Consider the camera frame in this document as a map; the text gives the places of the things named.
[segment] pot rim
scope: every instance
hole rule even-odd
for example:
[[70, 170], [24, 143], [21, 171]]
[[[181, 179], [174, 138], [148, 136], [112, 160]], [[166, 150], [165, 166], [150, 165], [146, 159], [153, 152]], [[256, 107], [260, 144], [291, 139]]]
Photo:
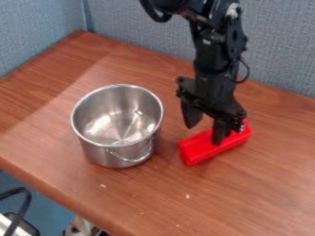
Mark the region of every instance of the pot rim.
[[[74, 112], [76, 110], [78, 109], [78, 106], [81, 105], [81, 103], [93, 95], [96, 94], [97, 92], [102, 91], [102, 90], [106, 90], [106, 89], [110, 89], [110, 88], [133, 88], [133, 89], [141, 89], [144, 90], [145, 92], [148, 92], [148, 94], [156, 99], [157, 101], [157, 104], [160, 106], [160, 109], [161, 109], [161, 115], [160, 115], [160, 120], [157, 122], [157, 124], [154, 125], [154, 128], [153, 130], [144, 136], [141, 137], [140, 139], [134, 140], [133, 142], [129, 142], [128, 144], [121, 144], [121, 145], [105, 145], [105, 144], [100, 144], [97, 142], [93, 142], [92, 140], [89, 140], [88, 138], [85, 138], [81, 133], [78, 132], [78, 130], [76, 129], [74, 127], [74, 121], [73, 121], [73, 115], [74, 115]], [[124, 148], [124, 147], [129, 147], [140, 142], [142, 142], [145, 139], [149, 139], [154, 132], [157, 131], [157, 129], [160, 128], [160, 125], [161, 125], [161, 121], [164, 119], [164, 105], [161, 103], [161, 100], [158, 99], [158, 97], [146, 89], [146, 88], [142, 88], [142, 87], [138, 87], [137, 85], [129, 85], [129, 84], [116, 84], [116, 85], [109, 85], [109, 86], [104, 86], [104, 87], [100, 87], [100, 88], [96, 88], [94, 90], [92, 90], [74, 104], [73, 106], [73, 109], [72, 109], [72, 112], [70, 112], [70, 127], [72, 127], [72, 130], [74, 132], [74, 134], [84, 140], [86, 141], [90, 145], [93, 146], [97, 146], [97, 147], [101, 147], [101, 148]]]

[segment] floor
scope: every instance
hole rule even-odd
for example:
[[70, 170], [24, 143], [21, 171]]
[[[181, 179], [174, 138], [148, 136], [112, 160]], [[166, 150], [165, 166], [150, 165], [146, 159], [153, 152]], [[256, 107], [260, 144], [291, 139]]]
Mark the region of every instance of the floor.
[[[25, 220], [38, 229], [41, 236], [57, 236], [60, 231], [68, 226], [73, 214], [30, 187], [0, 171], [0, 193], [5, 192], [9, 188], [20, 186], [26, 187], [33, 197]], [[21, 201], [22, 198], [16, 195], [0, 202], [0, 214], [16, 212]]]

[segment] pot handle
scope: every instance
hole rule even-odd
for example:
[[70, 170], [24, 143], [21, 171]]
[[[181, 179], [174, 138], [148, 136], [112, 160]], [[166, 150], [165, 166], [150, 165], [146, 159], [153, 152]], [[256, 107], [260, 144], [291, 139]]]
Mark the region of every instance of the pot handle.
[[118, 153], [116, 151], [112, 151], [109, 148], [106, 149], [106, 151], [118, 159], [124, 160], [124, 161], [128, 161], [130, 163], [136, 163], [141, 160], [144, 160], [149, 155], [150, 155], [150, 152], [152, 152], [152, 140], [153, 140], [153, 136], [149, 138], [149, 151], [148, 153], [140, 157], [138, 159], [128, 159], [128, 158], [124, 158], [118, 155]]

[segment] blue wall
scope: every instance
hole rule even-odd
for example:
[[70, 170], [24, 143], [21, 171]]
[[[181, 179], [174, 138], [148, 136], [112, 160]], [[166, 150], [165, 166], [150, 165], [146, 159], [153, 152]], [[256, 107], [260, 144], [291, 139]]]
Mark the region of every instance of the blue wall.
[[0, 76], [84, 28], [81, 0], [1, 0]]
[[[250, 78], [315, 97], [315, 1], [242, 0]], [[137, 0], [86, 0], [89, 28], [101, 35], [192, 60], [186, 22], [157, 24]]]

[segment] wood grain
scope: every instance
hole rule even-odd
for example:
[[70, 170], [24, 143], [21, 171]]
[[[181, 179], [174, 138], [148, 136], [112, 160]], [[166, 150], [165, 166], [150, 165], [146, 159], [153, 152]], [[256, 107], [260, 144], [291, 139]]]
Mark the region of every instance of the wood grain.
[[[112, 235], [312, 236], [315, 100], [238, 86], [254, 135], [188, 169], [176, 142], [212, 121], [185, 129], [178, 75], [192, 75], [189, 62], [73, 33], [0, 81], [0, 168]], [[128, 170], [86, 161], [69, 122], [76, 101], [117, 83], [148, 88], [165, 106], [156, 154]]]

